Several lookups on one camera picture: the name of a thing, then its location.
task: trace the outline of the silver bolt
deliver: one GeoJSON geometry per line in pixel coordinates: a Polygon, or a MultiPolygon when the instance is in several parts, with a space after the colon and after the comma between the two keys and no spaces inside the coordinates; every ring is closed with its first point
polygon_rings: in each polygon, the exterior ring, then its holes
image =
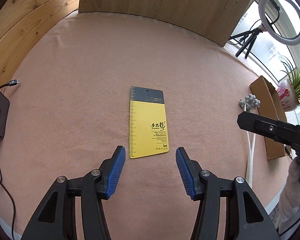
{"type": "Polygon", "coordinates": [[[100,174],[100,171],[97,170],[97,169],[91,171],[91,175],[92,175],[92,176],[98,176],[99,174],[100,174]]]}
{"type": "Polygon", "coordinates": [[[243,177],[237,177],[235,179],[238,183],[244,183],[244,178],[243,177]]]}
{"type": "Polygon", "coordinates": [[[65,177],[65,176],[60,176],[60,177],[57,178],[57,182],[59,182],[59,183],[62,183],[62,182],[64,182],[65,180],[66,180],[66,177],[65,177]]]}
{"type": "Polygon", "coordinates": [[[201,175],[204,177],[208,177],[208,176],[210,176],[210,171],[203,170],[203,171],[201,171],[201,175]]]}

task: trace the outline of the yellow card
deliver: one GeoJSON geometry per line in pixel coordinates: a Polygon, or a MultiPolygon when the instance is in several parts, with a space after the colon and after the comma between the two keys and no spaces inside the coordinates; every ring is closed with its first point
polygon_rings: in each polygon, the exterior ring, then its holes
{"type": "Polygon", "coordinates": [[[131,87],[129,156],[139,158],[169,151],[163,92],[131,87]]]}

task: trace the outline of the flower pot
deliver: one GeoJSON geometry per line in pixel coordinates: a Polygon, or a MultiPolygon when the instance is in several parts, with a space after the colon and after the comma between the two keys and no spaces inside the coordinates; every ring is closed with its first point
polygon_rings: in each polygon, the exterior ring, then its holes
{"type": "Polygon", "coordinates": [[[285,112],[293,111],[298,107],[299,101],[289,79],[279,84],[277,92],[285,112]]]}

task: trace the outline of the white ring light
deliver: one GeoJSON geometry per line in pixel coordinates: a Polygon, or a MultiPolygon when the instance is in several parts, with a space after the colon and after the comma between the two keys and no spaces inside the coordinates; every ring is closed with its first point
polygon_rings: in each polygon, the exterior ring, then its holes
{"type": "MultiPolygon", "coordinates": [[[[300,44],[300,33],[297,36],[295,36],[294,38],[284,38],[284,37],[278,35],[277,33],[275,33],[271,29],[271,27],[266,19],[266,15],[265,15],[266,4],[268,1],[269,0],[260,0],[259,1],[258,9],[259,9],[259,15],[260,15],[260,19],[262,21],[263,26],[266,28],[266,30],[269,32],[269,34],[272,37],[274,37],[277,41],[279,41],[285,45],[294,46],[294,45],[300,44]]],[[[294,7],[294,9],[297,11],[299,18],[300,18],[300,10],[299,10],[298,6],[292,0],[285,0],[285,1],[287,1],[294,7]]]]}

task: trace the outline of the brown cardboard box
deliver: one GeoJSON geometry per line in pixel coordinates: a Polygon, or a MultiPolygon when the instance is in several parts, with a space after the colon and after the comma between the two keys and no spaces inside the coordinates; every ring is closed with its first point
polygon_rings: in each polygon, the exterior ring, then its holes
{"type": "MultiPolygon", "coordinates": [[[[252,94],[260,100],[259,114],[274,120],[287,122],[286,115],[280,103],[279,95],[274,86],[260,76],[257,80],[250,84],[252,94]]],[[[284,145],[275,142],[272,139],[266,138],[267,159],[273,160],[280,157],[287,156],[284,145]]]]}

